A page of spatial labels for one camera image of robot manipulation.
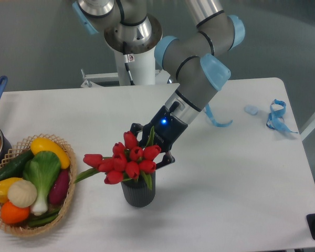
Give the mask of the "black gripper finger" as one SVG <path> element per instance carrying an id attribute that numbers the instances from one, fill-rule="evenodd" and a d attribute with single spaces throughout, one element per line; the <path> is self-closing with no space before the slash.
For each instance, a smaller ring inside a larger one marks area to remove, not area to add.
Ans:
<path id="1" fill-rule="evenodd" d="M 136 137 L 139 143 L 142 142 L 142 137 L 138 137 L 139 133 L 143 131 L 144 126 L 140 123 L 132 123 L 130 132 Z"/>
<path id="2" fill-rule="evenodd" d="M 156 170 L 165 167 L 167 165 L 173 164 L 175 162 L 175 158 L 172 155 L 171 151 L 167 151 L 164 153 L 162 157 L 162 161 L 156 164 Z"/>

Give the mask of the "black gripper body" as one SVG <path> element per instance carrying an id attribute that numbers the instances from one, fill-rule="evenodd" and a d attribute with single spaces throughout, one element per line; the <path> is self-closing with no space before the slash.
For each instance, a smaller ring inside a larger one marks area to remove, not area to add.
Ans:
<path id="1" fill-rule="evenodd" d="M 171 105 L 170 109 L 163 106 L 153 119 L 143 127 L 142 145 L 147 144 L 151 128 L 154 127 L 153 144 L 158 145 L 161 152 L 171 150 L 173 143 L 188 127 L 186 123 L 173 115 L 176 108 L 176 105 Z"/>

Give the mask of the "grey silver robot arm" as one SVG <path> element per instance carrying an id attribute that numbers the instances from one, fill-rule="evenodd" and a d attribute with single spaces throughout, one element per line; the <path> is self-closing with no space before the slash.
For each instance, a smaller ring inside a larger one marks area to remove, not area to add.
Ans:
<path id="1" fill-rule="evenodd" d="M 245 37 L 243 22 L 226 15 L 219 1 L 187 1 L 186 5 L 197 28 L 187 41 L 163 36 L 146 1 L 74 1 L 72 5 L 87 31 L 101 34 L 113 50 L 120 85 L 153 84 L 156 66 L 178 83 L 148 124 L 131 126 L 133 134 L 142 134 L 141 144 L 154 129 L 154 142 L 164 153 L 157 168 L 174 162 L 173 143 L 230 78 L 230 70 L 217 57 Z"/>

